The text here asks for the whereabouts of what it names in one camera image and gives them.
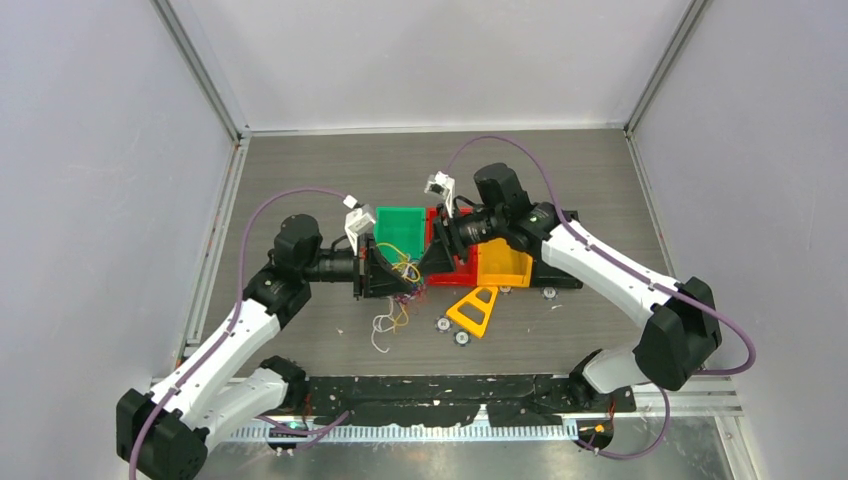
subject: white wall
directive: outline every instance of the white wall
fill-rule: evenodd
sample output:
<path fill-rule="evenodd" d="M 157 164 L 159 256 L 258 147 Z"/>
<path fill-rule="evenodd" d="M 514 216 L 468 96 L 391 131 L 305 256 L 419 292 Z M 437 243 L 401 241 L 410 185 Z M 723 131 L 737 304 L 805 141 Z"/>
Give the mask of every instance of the white wall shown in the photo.
<path fill-rule="evenodd" d="M 0 6 L 0 477 L 126 478 L 232 151 L 151 4 Z"/>
<path fill-rule="evenodd" d="M 177 3 L 257 131 L 623 125 L 689 0 Z"/>
<path fill-rule="evenodd" d="M 759 348 L 737 386 L 766 478 L 848 466 L 846 25 L 842 0 L 713 2 L 636 134 L 677 273 Z"/>

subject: white wire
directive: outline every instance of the white wire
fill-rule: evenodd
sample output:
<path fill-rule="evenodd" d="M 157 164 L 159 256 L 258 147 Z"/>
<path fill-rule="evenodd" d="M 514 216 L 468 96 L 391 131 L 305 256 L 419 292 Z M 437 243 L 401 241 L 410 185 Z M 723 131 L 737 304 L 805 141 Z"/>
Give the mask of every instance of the white wire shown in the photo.
<path fill-rule="evenodd" d="M 385 320 L 387 318 L 389 320 L 394 319 L 394 311 L 395 311 L 395 301 L 394 301 L 394 299 L 392 299 L 392 297 L 389 297 L 389 313 L 387 313 L 385 315 L 377 315 L 376 317 L 374 317 L 374 320 L 371 322 L 371 327 L 372 327 L 372 330 L 371 330 L 371 345 L 373 345 L 374 348 L 376 348 L 377 351 L 380 352 L 380 353 L 389 353 L 389 348 L 387 347 L 385 350 L 380 348 L 377 345 L 377 342 L 374 340 L 374 334 L 375 333 L 393 332 L 395 330 L 395 322 L 392 322 L 391 327 L 383 328 L 383 320 Z"/>

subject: robotic arm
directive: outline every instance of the robotic arm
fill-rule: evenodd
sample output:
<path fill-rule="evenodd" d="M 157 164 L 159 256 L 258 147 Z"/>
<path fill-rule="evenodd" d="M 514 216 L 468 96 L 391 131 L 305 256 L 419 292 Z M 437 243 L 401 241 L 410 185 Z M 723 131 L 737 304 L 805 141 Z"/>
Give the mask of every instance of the robotic arm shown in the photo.
<path fill-rule="evenodd" d="M 124 394 L 117 406 L 121 458 L 130 461 L 142 425 L 159 404 L 161 411 L 141 444 L 138 469 L 162 479 L 194 478 L 208 452 L 251 418 L 281 406 L 302 405 L 306 374 L 279 357 L 263 361 L 242 383 L 222 389 L 309 301 L 310 282 L 351 282 L 356 298 L 412 291 L 412 284 L 380 253 L 374 236 L 365 233 L 374 224 L 370 208 L 354 205 L 355 200 L 346 204 L 353 208 L 345 220 L 351 247 L 336 248 L 342 237 L 330 248 L 321 248 L 323 237 L 313 217 L 286 218 L 268 262 L 244 289 L 238 321 L 231 322 L 231 311 L 198 351 L 148 394 L 134 389 Z M 193 370 L 191 378 L 178 383 L 188 370 Z"/>
<path fill-rule="evenodd" d="M 453 179 L 439 172 L 427 182 L 425 192 L 446 203 L 433 220 L 433 241 L 418 264 L 422 275 L 451 272 L 454 256 L 467 260 L 471 245 L 503 238 L 513 249 L 582 280 L 642 330 L 637 343 L 592 352 L 575 367 L 569 375 L 576 380 L 570 393 L 578 403 L 587 404 L 598 394 L 645 382 L 679 390 L 721 345 L 715 318 L 655 288 L 662 285 L 714 306 L 712 291 L 698 278 L 681 283 L 615 251 L 576 220 L 561 225 L 554 206 L 531 203 L 515 171 L 503 163 L 478 170 L 474 183 L 483 203 L 460 215 L 452 201 Z M 649 284 L 636 281 L 605 257 L 645 275 Z"/>

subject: gray wheel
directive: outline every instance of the gray wheel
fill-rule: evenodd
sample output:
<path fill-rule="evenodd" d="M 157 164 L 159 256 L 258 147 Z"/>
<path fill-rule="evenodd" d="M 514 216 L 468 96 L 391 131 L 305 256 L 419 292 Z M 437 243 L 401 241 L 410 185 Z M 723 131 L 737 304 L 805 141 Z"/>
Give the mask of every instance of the gray wheel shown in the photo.
<path fill-rule="evenodd" d="M 460 330 L 453 335 L 453 341 L 460 347 L 464 347 L 471 343 L 471 335 L 465 330 Z"/>
<path fill-rule="evenodd" d="M 445 333 L 450 331 L 451 321 L 448 317 L 439 317 L 436 319 L 436 331 Z"/>
<path fill-rule="evenodd" d="M 553 300 L 557 296 L 557 289 L 554 287 L 545 287 L 542 289 L 542 296 L 545 297 L 546 300 Z"/>

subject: wood grain surface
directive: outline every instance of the wood grain surface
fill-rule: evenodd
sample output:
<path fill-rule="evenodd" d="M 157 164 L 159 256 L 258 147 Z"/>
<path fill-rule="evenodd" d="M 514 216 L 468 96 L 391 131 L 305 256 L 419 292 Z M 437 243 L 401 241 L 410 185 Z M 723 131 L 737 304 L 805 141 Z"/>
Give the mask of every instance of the wood grain surface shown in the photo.
<path fill-rule="evenodd" d="M 218 268 L 204 335 L 224 319 L 236 299 L 239 242 L 253 210 L 274 193 L 323 186 L 350 192 L 377 206 L 428 206 L 427 176 L 443 169 L 472 133 L 393 133 L 265 137 L 251 140 L 232 220 Z M 607 244 L 649 268 L 665 272 L 623 134 L 618 130 L 510 132 L 544 162 L 563 207 L 577 209 L 583 225 Z M 516 170 L 531 199 L 548 199 L 532 162 L 514 147 L 481 141 L 451 171 L 459 193 L 479 200 L 473 173 L 494 162 Z M 258 219 L 247 249 L 247 278 L 266 260 L 282 219 L 313 215 L 325 243 L 343 234 L 345 207 L 329 196 L 302 194 L 269 207 Z M 638 338 L 635 326 L 589 288 L 560 291 L 553 301 L 537 289 L 500 295 L 486 336 L 466 347 L 435 330 L 436 317 L 470 289 L 430 288 L 413 308 L 408 326 L 378 334 L 389 352 L 370 343 L 372 318 L 388 300 L 356 301 L 349 284 L 313 284 L 312 300 L 277 338 L 239 371 L 248 375 L 271 355 L 291 358 L 312 375 L 418 375 L 567 373 L 589 352 Z"/>

